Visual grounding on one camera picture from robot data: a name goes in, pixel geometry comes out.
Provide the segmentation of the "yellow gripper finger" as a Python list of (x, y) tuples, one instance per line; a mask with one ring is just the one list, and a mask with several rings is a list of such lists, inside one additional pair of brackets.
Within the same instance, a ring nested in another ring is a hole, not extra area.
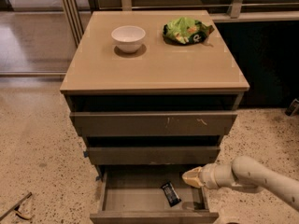
[(197, 189), (200, 189), (202, 187), (202, 183), (200, 182), (200, 180), (198, 178), (188, 178), (185, 180), (185, 182)]
[(196, 167), (196, 168), (193, 168), (187, 172), (185, 172), (183, 175), (182, 175), (182, 178), (183, 179), (195, 179), (195, 178), (199, 178), (199, 174), (202, 170), (202, 167), (199, 166), (199, 167)]

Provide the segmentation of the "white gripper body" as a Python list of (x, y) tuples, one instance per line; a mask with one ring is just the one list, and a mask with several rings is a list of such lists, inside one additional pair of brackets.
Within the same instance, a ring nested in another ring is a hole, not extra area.
[(207, 164), (201, 169), (199, 178), (208, 189), (230, 188), (234, 184), (234, 176), (230, 164)]

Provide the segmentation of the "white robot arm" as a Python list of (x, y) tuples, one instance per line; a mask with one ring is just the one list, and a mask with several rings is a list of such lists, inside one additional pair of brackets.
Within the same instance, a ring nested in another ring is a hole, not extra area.
[(230, 163), (209, 163), (182, 175), (183, 181), (194, 188), (229, 188), (239, 192), (257, 193), (262, 189), (299, 211), (299, 181), (276, 173), (249, 156), (239, 156)]

